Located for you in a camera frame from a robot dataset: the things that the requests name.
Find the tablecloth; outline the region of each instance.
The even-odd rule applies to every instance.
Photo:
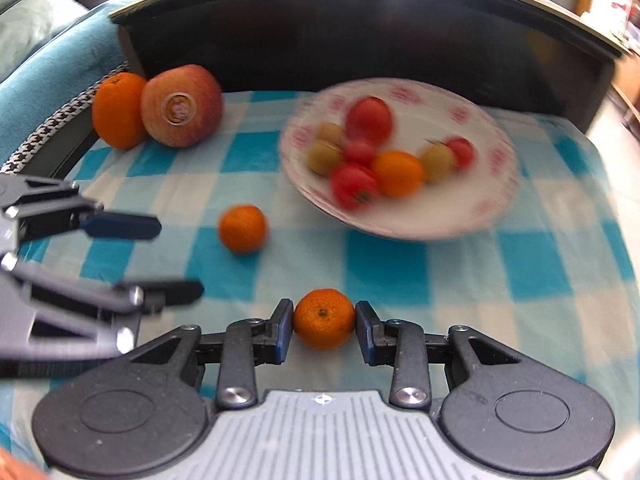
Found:
[[[187,322],[220,332],[238,319],[269,317],[280,298],[297,301],[321,287],[368,300],[381,318],[411,320],[428,332],[468,324],[596,388],[617,421],[604,469],[612,480],[637,478],[628,452],[640,455],[633,440],[640,434],[640,302],[593,145],[562,119],[487,110],[520,157],[522,182],[511,210],[494,228],[462,238],[398,242],[324,215],[280,171],[279,131],[306,98],[226,94],[218,133],[185,150],[150,140],[118,152],[98,142],[69,178],[107,208],[157,214],[159,238],[91,240],[74,232],[28,244],[22,255],[71,279],[202,280],[204,298],[145,320],[142,341]],[[233,256],[218,240],[219,214],[237,203],[255,204],[268,216],[270,238],[259,254]],[[445,394],[442,368],[434,366],[431,375],[434,393]],[[316,352],[294,337],[282,366],[257,369],[261,390],[376,388],[386,394],[390,376],[390,368],[362,362],[355,338]],[[203,395],[212,394],[215,380],[212,366]],[[41,460],[30,415],[51,384],[0,384],[0,443],[20,458]]]

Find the tangerine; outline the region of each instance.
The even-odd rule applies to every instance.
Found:
[[[269,232],[267,219],[255,205],[236,205],[218,220],[218,236],[233,254],[255,253],[264,245]]]
[[[116,150],[133,148],[148,136],[140,109],[145,85],[143,77],[121,72],[98,86],[91,108],[94,130]]]
[[[382,194],[392,198],[408,196],[424,181],[424,169],[420,160],[407,152],[385,152],[371,163],[378,177]]]
[[[312,290],[293,311],[293,330],[316,350],[332,350],[347,341],[356,323],[351,300],[334,288]]]

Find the table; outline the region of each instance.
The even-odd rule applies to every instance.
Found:
[[[72,279],[202,280],[206,292],[197,306],[146,320],[142,341],[183,323],[220,332],[238,319],[269,317],[280,298],[295,302],[321,287],[368,300],[381,318],[411,320],[428,332],[468,324],[603,394],[617,421],[604,471],[617,474],[611,480],[636,478],[631,466],[621,469],[616,450],[638,435],[640,301],[593,145],[566,120],[488,110],[520,157],[513,208],[491,230],[427,244],[396,242],[349,230],[319,212],[280,171],[279,131],[308,96],[226,94],[218,134],[186,150],[150,140],[117,152],[98,142],[69,178],[107,208],[157,214],[161,235],[149,243],[75,232],[31,243],[23,256]],[[218,215],[236,203],[253,203],[268,216],[270,240],[259,254],[232,256],[218,240]],[[434,394],[444,395],[442,369],[433,366],[431,375]],[[362,362],[354,337],[322,353],[294,337],[282,366],[257,369],[261,390],[386,394],[390,377],[390,368]],[[212,395],[215,379],[210,367],[203,395]],[[41,460],[30,415],[49,387],[49,381],[0,384],[0,443],[21,458]]]

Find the plate with pink floral pattern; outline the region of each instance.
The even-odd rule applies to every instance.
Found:
[[[468,139],[476,160],[465,170],[405,198],[376,198],[368,207],[341,208],[330,180],[309,170],[306,152],[319,123],[344,125],[351,105],[366,96],[391,108],[394,130],[383,150],[417,154],[429,142]],[[327,88],[305,100],[280,135],[283,170],[317,208],[361,231],[399,240],[437,240],[491,227],[510,208],[520,185],[518,157],[509,136],[472,102],[425,83],[367,79]]]

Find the yellow-green fruit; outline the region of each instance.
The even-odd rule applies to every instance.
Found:
[[[337,124],[320,123],[316,129],[316,139],[326,140],[335,146],[341,147],[344,145],[346,137],[344,136],[344,130]]]
[[[342,150],[326,140],[316,140],[306,152],[307,167],[318,175],[328,176],[342,161]]]
[[[437,184],[456,168],[456,157],[448,146],[436,142],[424,148],[418,158],[424,169],[424,181]]]

